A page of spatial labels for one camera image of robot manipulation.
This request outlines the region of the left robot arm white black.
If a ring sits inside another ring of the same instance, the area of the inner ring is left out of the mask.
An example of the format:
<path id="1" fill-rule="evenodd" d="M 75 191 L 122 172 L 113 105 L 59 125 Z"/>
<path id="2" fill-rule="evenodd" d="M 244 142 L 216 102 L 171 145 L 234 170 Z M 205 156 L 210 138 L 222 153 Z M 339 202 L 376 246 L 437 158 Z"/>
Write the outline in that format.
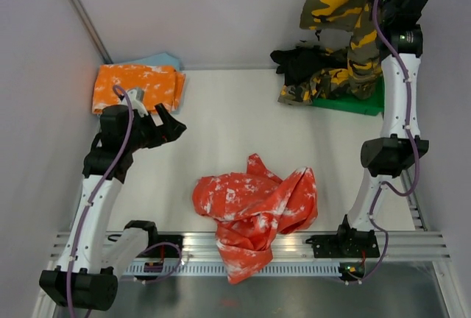
<path id="1" fill-rule="evenodd" d="M 167 258 L 181 258 L 183 237 L 161 236 L 156 224 L 131 220 L 105 248 L 110 215 L 133 163 L 133 153 L 176 141 L 186 126 L 162 105 L 155 110 L 162 123 L 126 104 L 106 107 L 100 129 L 84 159 L 82 194 L 65 248 L 55 267 L 42 271 L 39 285 L 58 306 L 73 313 L 107 311 L 113 304 L 118 281 L 136 258 L 160 263 L 146 269 L 153 280 Z"/>

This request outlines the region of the camouflage yellow green trousers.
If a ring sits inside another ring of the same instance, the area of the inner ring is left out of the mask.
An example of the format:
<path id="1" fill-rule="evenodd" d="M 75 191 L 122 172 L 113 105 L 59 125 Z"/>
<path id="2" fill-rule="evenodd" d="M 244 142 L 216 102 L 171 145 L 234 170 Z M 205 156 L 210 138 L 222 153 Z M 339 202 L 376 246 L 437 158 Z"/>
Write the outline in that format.
<path id="1" fill-rule="evenodd" d="M 374 93 L 382 71 L 372 0 L 305 0 L 299 27 L 313 37 L 296 45 L 306 42 L 332 50 L 347 48 L 347 66 L 322 69 L 299 85 L 285 86 L 283 82 L 279 103 L 311 105 L 315 99 L 334 100 L 343 95 L 368 99 Z"/>

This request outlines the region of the red white tie-dye trousers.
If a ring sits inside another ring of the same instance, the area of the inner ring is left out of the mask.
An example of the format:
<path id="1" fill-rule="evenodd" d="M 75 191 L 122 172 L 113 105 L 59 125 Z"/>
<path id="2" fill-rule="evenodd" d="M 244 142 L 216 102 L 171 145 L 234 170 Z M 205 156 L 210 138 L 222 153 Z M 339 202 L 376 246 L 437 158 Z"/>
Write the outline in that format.
<path id="1" fill-rule="evenodd" d="M 216 223 L 216 246 L 225 266 L 239 265 L 246 274 L 229 274 L 231 284 L 254 275 L 273 259 L 279 234 L 308 229 L 318 216 L 314 171 L 300 167 L 282 179 L 257 154 L 245 172 L 206 176 L 192 193 L 194 210 Z"/>

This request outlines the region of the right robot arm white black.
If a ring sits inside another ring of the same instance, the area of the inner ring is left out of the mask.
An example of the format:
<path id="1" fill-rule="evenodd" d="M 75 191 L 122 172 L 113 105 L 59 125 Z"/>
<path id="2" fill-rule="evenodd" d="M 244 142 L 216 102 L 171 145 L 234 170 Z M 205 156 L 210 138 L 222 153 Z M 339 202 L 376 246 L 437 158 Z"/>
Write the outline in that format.
<path id="1" fill-rule="evenodd" d="M 429 142 L 422 138 L 417 118 L 417 78 L 423 53 L 418 23 L 428 0 L 374 0 L 372 22 L 384 82 L 383 125 L 379 138 L 364 142 L 364 177 L 354 205 L 335 235 L 345 256 L 374 247 L 376 210 L 387 190 L 411 195 L 419 181 L 419 159 Z"/>

